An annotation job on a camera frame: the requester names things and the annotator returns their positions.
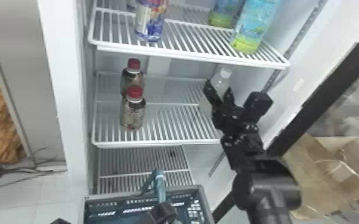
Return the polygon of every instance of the refrigerator bottom shelf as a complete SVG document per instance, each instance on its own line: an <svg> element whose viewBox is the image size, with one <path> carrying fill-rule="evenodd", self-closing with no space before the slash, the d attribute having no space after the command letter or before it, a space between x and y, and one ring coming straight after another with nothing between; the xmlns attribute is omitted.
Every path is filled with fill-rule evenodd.
<svg viewBox="0 0 359 224"><path fill-rule="evenodd" d="M98 149L97 194L139 191L154 169L163 169L166 186L193 185L181 146Z"/></svg>
<svg viewBox="0 0 359 224"><path fill-rule="evenodd" d="M150 176L149 173L99 178L98 194L139 191L143 183ZM190 171L166 172L166 186L193 185Z"/></svg>

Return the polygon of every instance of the white floor tile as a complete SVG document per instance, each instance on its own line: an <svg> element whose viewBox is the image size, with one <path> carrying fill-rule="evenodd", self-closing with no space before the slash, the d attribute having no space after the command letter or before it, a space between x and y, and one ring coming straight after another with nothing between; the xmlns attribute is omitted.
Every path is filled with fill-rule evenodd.
<svg viewBox="0 0 359 224"><path fill-rule="evenodd" d="M38 204L62 203L73 201L68 174L56 173L42 178Z"/></svg>
<svg viewBox="0 0 359 224"><path fill-rule="evenodd" d="M34 206L0 210L0 224L32 224L34 217Z"/></svg>
<svg viewBox="0 0 359 224"><path fill-rule="evenodd" d="M78 217L75 203L42 204L36 206L33 224L49 224L58 218L75 224Z"/></svg>
<svg viewBox="0 0 359 224"><path fill-rule="evenodd" d="M6 175L0 184L9 183L28 175ZM42 181L32 179L0 188L0 209L34 206L39 199Z"/></svg>

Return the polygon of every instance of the white wire shelf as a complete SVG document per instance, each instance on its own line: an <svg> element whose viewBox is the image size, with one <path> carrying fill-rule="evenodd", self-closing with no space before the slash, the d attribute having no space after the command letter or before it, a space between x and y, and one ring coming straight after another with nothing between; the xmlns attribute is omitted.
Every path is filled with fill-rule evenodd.
<svg viewBox="0 0 359 224"><path fill-rule="evenodd" d="M96 0L96 7L116 11L126 11L126 1ZM189 4L170 2L166 12L167 20L183 21L208 26L210 9Z"/></svg>
<svg viewBox="0 0 359 224"><path fill-rule="evenodd" d="M98 5L98 2L101 1L94 3L88 41L97 46L100 51L279 70L284 70L290 66L289 61L266 41L262 42L254 54L243 54L236 51L229 44L233 34L232 30L208 26L202 18L197 20L190 16L206 17L205 14L186 8L183 9L183 12L186 11L183 14L188 15L187 17L180 15L181 13L173 13L171 14L172 19L165 21L160 42L141 42L134 33L135 14L120 11L117 8L112 9L113 6L106 6L106 3L102 4L102 7L102 5ZM175 5L172 10L179 11L178 8L181 6Z"/></svg>
<svg viewBox="0 0 359 224"><path fill-rule="evenodd" d="M138 191L156 169L163 169L166 186L193 185L181 146L99 150L98 194Z"/></svg>
<svg viewBox="0 0 359 224"><path fill-rule="evenodd" d="M119 73L98 72L96 77L97 101L121 101ZM144 98L148 103L197 105L202 97L206 80L176 77L145 77Z"/></svg>
<svg viewBox="0 0 359 224"><path fill-rule="evenodd" d="M92 143L98 148L154 147L179 144L215 144L219 132L199 111L202 79L146 78L147 102L143 125L128 131L119 123L120 77L99 72L96 80Z"/></svg>
<svg viewBox="0 0 359 224"><path fill-rule="evenodd" d="M188 171L189 166L181 146L153 148L100 149L99 177L151 173L154 169L165 172Z"/></svg>
<svg viewBox="0 0 359 224"><path fill-rule="evenodd" d="M147 104L140 129L119 124L120 102L96 102L92 143L98 148L214 144L219 134L198 106Z"/></svg>
<svg viewBox="0 0 359 224"><path fill-rule="evenodd" d="M99 178L97 194L139 191L150 174L115 176L112 178ZM189 171L165 173L166 186L193 185Z"/></svg>

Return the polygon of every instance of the red bottle cap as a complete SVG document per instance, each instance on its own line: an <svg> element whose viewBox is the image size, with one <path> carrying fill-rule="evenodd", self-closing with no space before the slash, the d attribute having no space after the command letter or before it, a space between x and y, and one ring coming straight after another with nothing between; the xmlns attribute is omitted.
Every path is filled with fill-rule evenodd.
<svg viewBox="0 0 359 224"><path fill-rule="evenodd" d="M132 70L139 70L141 69L141 61L136 58L130 58L127 67Z"/></svg>
<svg viewBox="0 0 359 224"><path fill-rule="evenodd" d="M126 94L132 99L140 99L142 98L143 89L140 86L130 86Z"/></svg>

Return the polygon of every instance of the open refrigerator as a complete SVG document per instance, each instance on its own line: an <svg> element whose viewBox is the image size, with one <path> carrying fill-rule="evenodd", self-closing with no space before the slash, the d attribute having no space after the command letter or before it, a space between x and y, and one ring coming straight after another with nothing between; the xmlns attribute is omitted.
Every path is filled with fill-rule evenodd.
<svg viewBox="0 0 359 224"><path fill-rule="evenodd" d="M270 153L283 154L300 136L287 134L307 130L295 127L306 102L359 43L357 1L285 0L254 54L229 46L231 29L207 24L214 0L170 2L162 41L144 43L133 33L135 14L125 1L38 0L78 200L137 191L160 167L168 186L203 185L210 210L219 209L235 172L218 160L221 134L198 109L204 81L221 66L233 66L230 86L238 105L252 91L268 91L274 104L258 123L260 135ZM119 75L129 58L141 61L146 77L146 117L135 132L119 125Z"/></svg>

